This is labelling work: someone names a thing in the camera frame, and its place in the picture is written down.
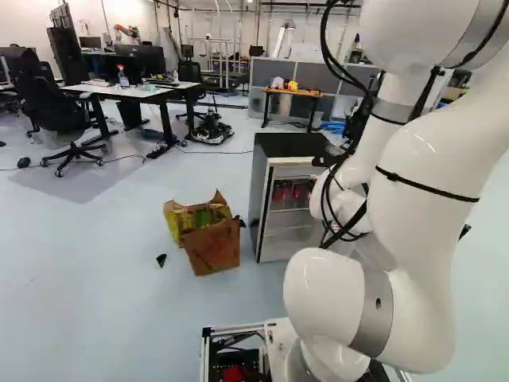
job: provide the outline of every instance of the office chair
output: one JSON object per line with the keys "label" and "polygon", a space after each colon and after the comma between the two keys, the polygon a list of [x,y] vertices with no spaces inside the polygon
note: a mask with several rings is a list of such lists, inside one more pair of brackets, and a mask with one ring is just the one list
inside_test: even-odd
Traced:
{"label": "office chair", "polygon": [[[200,64],[191,60],[180,61],[178,63],[178,79],[184,82],[197,82],[202,84],[203,78],[201,77]],[[191,88],[187,92],[193,105],[197,104],[200,99],[205,98],[207,95],[203,87]],[[206,113],[195,111],[194,115],[199,119],[204,119]],[[178,120],[185,116],[187,116],[187,113],[176,115],[175,118]]]}
{"label": "office chair", "polygon": [[[84,93],[79,97],[73,97],[63,93],[55,82],[48,81],[42,71],[20,70],[15,72],[11,78],[18,94],[25,101],[24,113],[32,120],[37,128],[60,133],[84,132],[90,127],[86,111],[76,102],[91,100],[90,93]],[[90,158],[95,160],[97,165],[104,164],[100,156],[90,154],[90,151],[102,150],[107,152],[106,145],[98,146],[77,146],[74,141],[70,147],[58,154],[44,157],[41,166],[46,167],[49,161],[64,158],[64,161],[56,168],[55,175],[62,177],[62,169],[74,158]]]}

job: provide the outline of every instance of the floor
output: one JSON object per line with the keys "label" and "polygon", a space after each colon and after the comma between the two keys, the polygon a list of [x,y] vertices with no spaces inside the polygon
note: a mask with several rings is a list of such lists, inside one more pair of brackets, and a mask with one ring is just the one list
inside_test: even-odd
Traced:
{"label": "floor", "polygon": [[[218,102],[245,103],[247,98]],[[115,104],[103,105],[120,120]],[[173,116],[183,105],[169,105]],[[9,382],[196,381],[205,325],[258,322],[286,315],[284,263],[256,264],[247,231],[241,267],[197,278],[172,241],[162,205],[200,203],[216,189],[233,213],[246,216],[254,133],[247,111],[221,109],[235,136],[220,147],[192,143],[144,164],[124,158],[104,167],[76,163],[65,177],[54,168],[0,171],[0,370]],[[156,107],[143,108],[161,129]],[[0,118],[0,168],[22,156],[37,164],[44,145],[24,136],[20,119]],[[175,122],[176,134],[186,133]],[[268,127],[267,130],[291,129]],[[144,154],[155,142],[137,131],[112,139],[107,159]],[[458,346],[452,364],[415,380],[497,380],[509,342],[509,265],[503,240],[509,204],[509,157],[495,172],[455,254]],[[168,254],[164,268],[155,258]]]}

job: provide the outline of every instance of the brown cardboard box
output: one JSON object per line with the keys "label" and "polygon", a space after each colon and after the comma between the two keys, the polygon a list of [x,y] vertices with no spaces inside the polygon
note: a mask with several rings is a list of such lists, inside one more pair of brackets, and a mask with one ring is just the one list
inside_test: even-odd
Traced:
{"label": "brown cardboard box", "polygon": [[181,205],[174,199],[167,201],[162,208],[166,223],[172,233],[173,240],[180,248],[184,247],[186,234],[196,230],[196,214],[208,210],[211,212],[211,223],[231,219],[231,211],[223,195],[216,190],[216,195],[207,203],[200,205]]}
{"label": "brown cardboard box", "polygon": [[187,234],[184,248],[196,276],[238,267],[239,217]]}
{"label": "brown cardboard box", "polygon": [[197,276],[239,266],[239,222],[223,195],[200,205],[165,203],[163,213],[175,243],[184,248]]}

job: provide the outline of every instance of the small black object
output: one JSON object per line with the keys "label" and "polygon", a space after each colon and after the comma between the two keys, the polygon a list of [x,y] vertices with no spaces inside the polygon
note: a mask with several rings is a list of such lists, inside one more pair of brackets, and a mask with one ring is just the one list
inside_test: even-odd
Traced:
{"label": "small black object", "polygon": [[23,157],[19,161],[17,161],[17,167],[18,169],[26,169],[28,166],[30,166],[30,158],[29,157]]}
{"label": "small black object", "polygon": [[163,155],[166,151],[168,151],[170,147],[168,145],[162,144],[157,149],[150,151],[146,157],[148,159],[156,159]]}
{"label": "small black object", "polygon": [[157,258],[157,263],[159,264],[159,267],[163,268],[166,263],[166,254],[163,253],[162,255],[159,255]]}
{"label": "small black object", "polygon": [[470,232],[470,230],[472,229],[472,226],[470,224],[465,224],[463,226],[463,229],[461,230],[461,234],[460,234],[460,239],[458,240],[461,240],[463,239],[463,237]]}

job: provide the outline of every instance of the wooden table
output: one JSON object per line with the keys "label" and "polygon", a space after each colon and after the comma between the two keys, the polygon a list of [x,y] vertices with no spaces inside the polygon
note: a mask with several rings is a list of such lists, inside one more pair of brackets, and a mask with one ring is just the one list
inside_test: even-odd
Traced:
{"label": "wooden table", "polygon": [[324,96],[324,93],[322,93],[320,90],[306,90],[306,89],[297,89],[297,90],[287,90],[287,89],[273,89],[266,87],[263,89],[263,92],[266,93],[265,97],[265,110],[263,112],[263,122],[262,122],[262,128],[267,126],[269,123],[269,98],[273,94],[290,94],[292,96],[304,96],[304,97],[310,97],[312,100],[311,103],[311,115],[309,116],[309,124],[307,128],[307,132],[312,132],[312,125],[313,125],[313,117],[315,115],[315,111],[317,109],[318,100]]}

